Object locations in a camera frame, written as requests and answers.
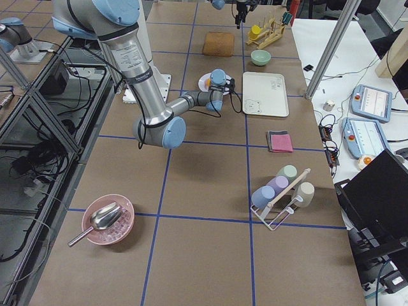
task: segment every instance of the spoon handle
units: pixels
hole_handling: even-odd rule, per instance
[[[93,231],[94,228],[92,226],[90,226],[89,228],[87,228],[85,231],[83,231],[81,234],[79,234],[78,236],[76,236],[73,240],[71,240],[70,242],[68,242],[68,246],[72,247],[73,245],[77,244],[78,241],[80,241],[81,239],[85,238],[91,231]]]

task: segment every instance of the computer monitor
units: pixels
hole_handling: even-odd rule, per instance
[[[388,149],[343,190],[343,209],[358,230],[368,228],[380,245],[408,236],[408,170]],[[408,279],[408,249],[389,256]]]

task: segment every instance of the blue and white device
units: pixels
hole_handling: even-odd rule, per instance
[[[351,95],[351,110],[356,115],[389,122],[393,94],[374,87],[359,85]]]
[[[362,155],[377,156],[385,148],[390,150],[378,120],[345,118],[342,128],[347,148],[355,159]]]

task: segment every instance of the computer mouse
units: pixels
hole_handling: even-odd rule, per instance
[[[395,151],[396,155],[402,156],[406,160],[408,160],[408,148],[403,148]]]

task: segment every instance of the white cutting board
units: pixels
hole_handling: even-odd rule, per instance
[[[242,110],[247,115],[287,117],[285,78],[278,73],[245,72]]]

